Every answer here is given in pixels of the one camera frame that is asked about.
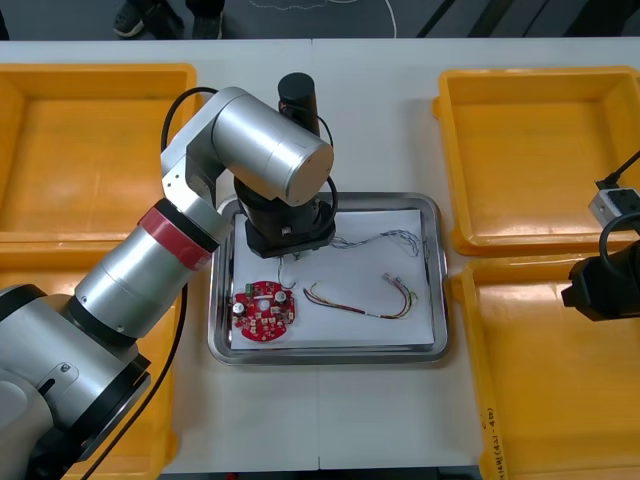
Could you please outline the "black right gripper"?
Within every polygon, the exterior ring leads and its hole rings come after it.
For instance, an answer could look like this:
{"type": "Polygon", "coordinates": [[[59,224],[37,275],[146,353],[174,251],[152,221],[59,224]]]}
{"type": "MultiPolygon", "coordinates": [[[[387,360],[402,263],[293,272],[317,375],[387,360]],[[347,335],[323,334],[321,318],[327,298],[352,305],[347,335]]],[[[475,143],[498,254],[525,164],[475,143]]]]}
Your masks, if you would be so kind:
{"type": "Polygon", "coordinates": [[[570,285],[561,292],[565,307],[575,308],[591,321],[639,317],[639,249],[625,248],[610,259],[623,276],[607,268],[600,256],[571,268],[570,285]]]}

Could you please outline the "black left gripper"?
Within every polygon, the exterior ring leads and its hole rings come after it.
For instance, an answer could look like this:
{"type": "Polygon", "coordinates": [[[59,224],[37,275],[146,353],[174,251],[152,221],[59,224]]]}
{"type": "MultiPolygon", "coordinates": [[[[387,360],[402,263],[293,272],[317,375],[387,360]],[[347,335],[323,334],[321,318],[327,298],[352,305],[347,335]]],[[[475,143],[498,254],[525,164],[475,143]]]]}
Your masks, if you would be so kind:
{"type": "Polygon", "coordinates": [[[247,215],[245,232],[249,249],[263,259],[317,250],[335,233],[335,216],[266,213],[247,215]]]}

